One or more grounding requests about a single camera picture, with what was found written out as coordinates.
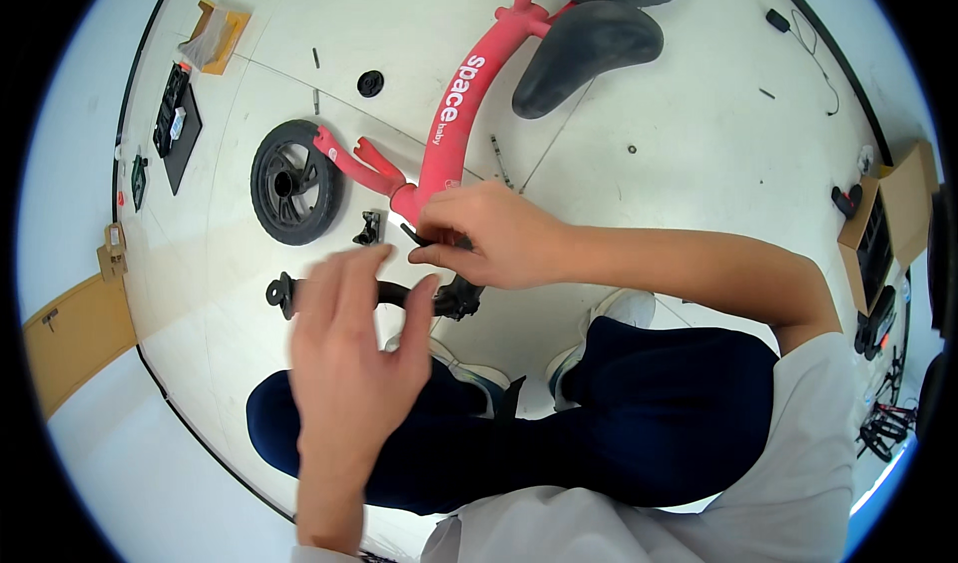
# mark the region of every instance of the white sneaker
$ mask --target white sneaker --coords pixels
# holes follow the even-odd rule
[[[395,351],[400,347],[400,335],[386,341],[385,351]],[[502,398],[509,388],[509,377],[498,369],[487,365],[469,365],[460,362],[444,344],[429,337],[429,354],[452,372],[452,377],[460,382],[479,387],[485,393],[485,413],[477,417],[493,419],[502,404]]]
[[[562,396],[559,386],[568,371],[581,361],[582,355],[585,354],[585,336],[592,320],[599,316],[611,317],[636,328],[649,328],[655,316],[655,296],[646,291],[619,289],[589,310],[579,327],[582,342],[558,354],[545,368],[545,381],[556,401],[557,412],[579,407],[578,403],[567,401]]]

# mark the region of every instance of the white floor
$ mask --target white floor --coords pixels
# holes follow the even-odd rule
[[[349,144],[366,136],[414,178],[425,135],[455,66],[511,0],[214,0],[252,12],[226,72],[195,75],[203,130],[174,198],[150,140],[174,59],[198,18],[198,0],[166,0],[143,52],[126,113],[121,220],[129,244],[126,289],[144,354],[191,425],[233,469],[282,509],[295,509],[295,481],[266,465],[246,434],[245,400],[259,381],[288,367],[290,324],[264,299],[279,272],[353,246],[360,212],[386,198],[348,185],[342,210],[319,240],[289,247],[260,227],[249,194],[253,155],[283,121],[322,122]],[[551,10],[563,0],[536,0]],[[856,311],[835,238],[842,217],[833,185],[849,186],[863,144],[875,140],[856,97],[823,45],[818,58],[840,94],[790,35],[763,19],[789,0],[674,0],[647,12],[662,26],[661,57],[605,73],[555,112],[522,120],[512,88],[532,57],[529,40],[496,79],[473,129],[466,182],[492,178],[495,133],[513,181],[532,202],[574,223],[684,228],[754,236],[812,258],[826,275],[851,344]],[[321,67],[313,62],[316,48]],[[365,99],[366,70],[385,76]],[[313,114],[312,89],[321,91]],[[771,99],[759,89],[775,95]],[[628,147],[634,145],[636,153]],[[134,212],[128,164],[150,159],[145,205]],[[398,255],[382,275],[411,285],[429,270],[405,263],[412,247],[391,217],[386,240]],[[447,278],[452,274],[445,271]],[[474,317],[442,318],[434,335],[467,363],[530,377],[520,414],[548,412],[537,381],[608,287],[556,285],[488,289]],[[774,347],[767,327],[660,296],[654,327],[721,325]],[[380,337],[401,310],[380,306]],[[887,365],[854,357],[864,395]],[[370,508],[365,547],[415,560],[434,524]]]

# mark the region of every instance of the forearm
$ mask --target forearm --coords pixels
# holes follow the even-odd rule
[[[363,527],[363,490],[369,471],[340,465],[327,454],[301,457],[296,504],[300,544],[355,556]]]
[[[570,227],[560,282],[664,293],[772,326],[837,317],[818,267],[736,234]]]

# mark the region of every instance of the metal rod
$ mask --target metal rod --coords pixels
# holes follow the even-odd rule
[[[499,143],[495,140],[495,135],[489,135],[489,138],[492,139],[492,149],[495,150],[495,160],[499,162],[499,169],[502,171],[502,180],[505,181],[506,186],[509,187],[509,190],[512,190],[515,187],[509,180],[509,175],[506,173],[506,166],[502,163],[502,152],[499,151]]]

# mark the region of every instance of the red part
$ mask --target red part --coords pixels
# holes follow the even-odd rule
[[[415,226],[420,210],[433,193],[461,185],[470,131],[485,92],[499,70],[526,39],[532,35],[544,37],[551,21],[572,6],[573,3],[563,6],[551,18],[545,8],[532,0],[515,0],[511,7],[495,11],[496,23],[466,55],[443,93],[426,138],[418,187],[408,183],[405,175],[366,138],[359,139],[353,153],[372,168],[354,160],[325,126],[319,127],[313,144],[355,182],[390,197],[390,207]]]

